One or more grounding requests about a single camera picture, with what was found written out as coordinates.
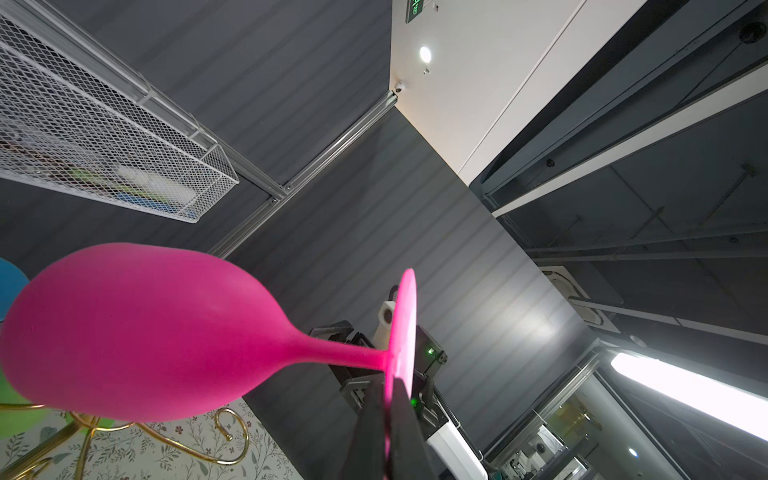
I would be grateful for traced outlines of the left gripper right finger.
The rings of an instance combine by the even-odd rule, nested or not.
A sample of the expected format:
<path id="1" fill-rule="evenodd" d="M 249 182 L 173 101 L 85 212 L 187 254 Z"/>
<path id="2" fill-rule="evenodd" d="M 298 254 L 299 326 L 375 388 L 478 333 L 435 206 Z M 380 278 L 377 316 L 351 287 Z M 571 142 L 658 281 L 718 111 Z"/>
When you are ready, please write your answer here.
<path id="1" fill-rule="evenodd" d="M 394 393 L 390 408 L 389 478 L 436 479 L 421 428 L 406 393 Z"/>

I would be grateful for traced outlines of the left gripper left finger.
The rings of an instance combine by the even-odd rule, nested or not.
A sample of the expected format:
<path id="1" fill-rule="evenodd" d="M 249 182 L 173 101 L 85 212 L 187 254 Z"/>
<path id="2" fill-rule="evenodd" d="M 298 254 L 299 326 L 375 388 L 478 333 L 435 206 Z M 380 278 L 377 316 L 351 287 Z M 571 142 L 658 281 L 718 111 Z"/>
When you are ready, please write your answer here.
<path id="1" fill-rule="evenodd" d="M 384 479 L 387 470 L 384 378 L 374 375 L 365 389 L 348 454 L 339 479 Z"/>

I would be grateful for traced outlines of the pink wine glass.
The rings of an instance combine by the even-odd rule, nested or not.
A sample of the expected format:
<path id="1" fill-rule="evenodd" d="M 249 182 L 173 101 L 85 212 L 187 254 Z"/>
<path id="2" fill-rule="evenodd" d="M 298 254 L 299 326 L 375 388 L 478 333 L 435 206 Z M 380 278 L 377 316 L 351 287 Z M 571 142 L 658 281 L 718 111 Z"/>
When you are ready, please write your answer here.
<path id="1" fill-rule="evenodd" d="M 25 399 L 128 422 L 219 409 L 300 363 L 413 381 L 417 284 L 403 273 L 389 347 L 313 338 L 253 276 L 201 252 L 110 243 L 46 267 L 1 330 L 1 368 Z"/>

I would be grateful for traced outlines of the green wine glass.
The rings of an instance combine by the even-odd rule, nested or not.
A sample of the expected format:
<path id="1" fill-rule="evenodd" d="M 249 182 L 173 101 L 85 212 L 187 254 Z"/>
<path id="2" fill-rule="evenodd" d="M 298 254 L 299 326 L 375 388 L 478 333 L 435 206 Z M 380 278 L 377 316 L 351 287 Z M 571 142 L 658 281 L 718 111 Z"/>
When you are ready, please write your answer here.
<path id="1" fill-rule="evenodd" d="M 31 401 L 21 396 L 1 374 L 1 403 L 27 405 Z M 61 411 L 37 408 L 30 410 L 1 410 L 1 438 L 6 439 L 24 433 L 43 422 L 49 415 L 61 414 Z"/>

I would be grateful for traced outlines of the blue wine glass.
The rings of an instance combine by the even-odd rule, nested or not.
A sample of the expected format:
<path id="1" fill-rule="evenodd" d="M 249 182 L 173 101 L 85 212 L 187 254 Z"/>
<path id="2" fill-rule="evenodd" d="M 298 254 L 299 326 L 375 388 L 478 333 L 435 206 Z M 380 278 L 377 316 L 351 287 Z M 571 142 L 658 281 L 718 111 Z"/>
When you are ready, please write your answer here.
<path id="1" fill-rule="evenodd" d="M 13 263 L 0 259 L 0 317 L 4 320 L 11 305 L 23 288 L 29 283 L 29 279 Z"/>

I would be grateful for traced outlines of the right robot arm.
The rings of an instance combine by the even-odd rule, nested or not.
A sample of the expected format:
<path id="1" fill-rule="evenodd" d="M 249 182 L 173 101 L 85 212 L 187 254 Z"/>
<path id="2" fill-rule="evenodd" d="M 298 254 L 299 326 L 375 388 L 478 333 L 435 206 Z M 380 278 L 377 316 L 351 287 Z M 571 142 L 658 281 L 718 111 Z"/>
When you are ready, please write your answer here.
<path id="1" fill-rule="evenodd" d="M 370 340 L 355 330 L 350 322 L 340 321 L 330 326 L 310 330 L 311 337 L 336 341 L 378 350 L 388 347 L 389 325 L 379 326 Z M 445 350 L 421 326 L 416 327 L 415 370 L 411 394 L 412 407 L 426 444 L 435 452 L 447 474 L 440 479 L 489 479 L 482 463 L 482 454 L 471 444 L 460 422 L 450 410 L 447 401 L 435 386 L 435 376 L 447 362 Z M 340 393 L 355 412 L 363 406 L 364 392 L 371 383 L 375 372 L 330 365 L 340 383 Z"/>

